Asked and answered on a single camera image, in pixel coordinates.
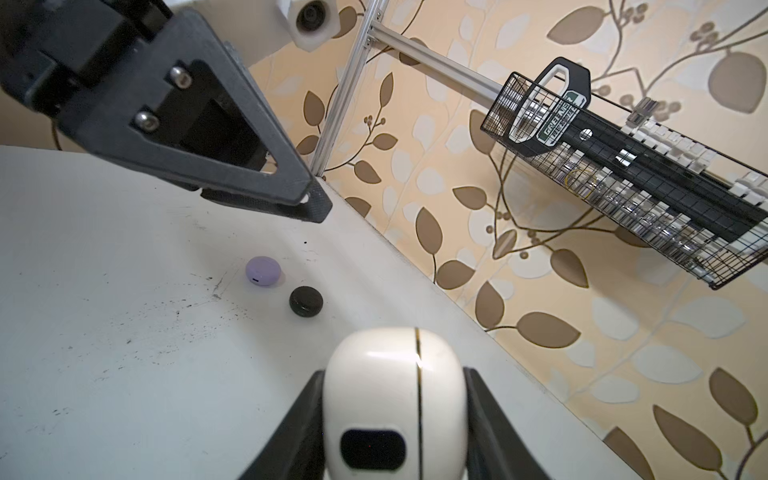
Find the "black round object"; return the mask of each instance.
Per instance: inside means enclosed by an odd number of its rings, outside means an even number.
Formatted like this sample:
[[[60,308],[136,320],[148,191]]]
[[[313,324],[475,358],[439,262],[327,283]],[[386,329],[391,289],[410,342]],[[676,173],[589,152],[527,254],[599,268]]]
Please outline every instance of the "black round object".
[[[304,8],[296,17],[296,26],[301,31],[315,31],[323,26],[326,21],[326,6],[320,1],[315,0],[304,5]]]
[[[298,316],[315,316],[323,309],[323,296],[311,286],[300,286],[291,292],[289,304]]]

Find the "black mesh basket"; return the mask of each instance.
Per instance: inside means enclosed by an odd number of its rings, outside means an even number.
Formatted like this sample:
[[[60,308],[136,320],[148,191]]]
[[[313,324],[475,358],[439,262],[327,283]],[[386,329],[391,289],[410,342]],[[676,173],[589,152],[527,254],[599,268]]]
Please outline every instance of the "black mesh basket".
[[[579,107],[570,92],[515,72],[482,130],[713,290],[768,258],[768,211],[586,110],[589,97]]]

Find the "bolt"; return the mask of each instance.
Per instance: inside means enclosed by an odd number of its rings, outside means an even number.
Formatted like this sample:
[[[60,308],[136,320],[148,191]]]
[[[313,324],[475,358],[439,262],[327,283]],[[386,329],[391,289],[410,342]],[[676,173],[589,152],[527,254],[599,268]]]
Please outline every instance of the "bolt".
[[[187,90],[192,86],[192,75],[182,67],[173,67],[169,72],[170,80],[181,90]]]
[[[148,111],[140,111],[134,117],[134,123],[142,131],[150,134],[160,127],[160,119]]]

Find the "green label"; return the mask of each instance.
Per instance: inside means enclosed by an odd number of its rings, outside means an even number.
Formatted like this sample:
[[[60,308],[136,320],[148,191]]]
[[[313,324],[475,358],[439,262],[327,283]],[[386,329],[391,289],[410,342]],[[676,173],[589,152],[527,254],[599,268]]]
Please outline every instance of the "green label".
[[[548,147],[554,146],[560,140],[565,129],[579,112],[576,107],[584,107],[584,104],[587,103],[587,98],[584,95],[573,90],[566,91],[563,99],[565,101],[560,100],[558,102],[557,109],[552,112],[552,115],[538,129],[536,134],[536,140]]]

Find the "white table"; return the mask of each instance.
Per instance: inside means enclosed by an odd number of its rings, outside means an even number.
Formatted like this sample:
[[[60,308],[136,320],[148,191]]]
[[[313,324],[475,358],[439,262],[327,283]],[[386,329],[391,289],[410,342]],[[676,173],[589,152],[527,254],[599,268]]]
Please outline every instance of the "white table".
[[[0,147],[0,478],[236,478],[341,339],[394,325],[446,338],[553,478],[637,478],[326,189],[302,223]],[[279,285],[247,281],[256,255]],[[299,285],[317,317],[290,311]]]

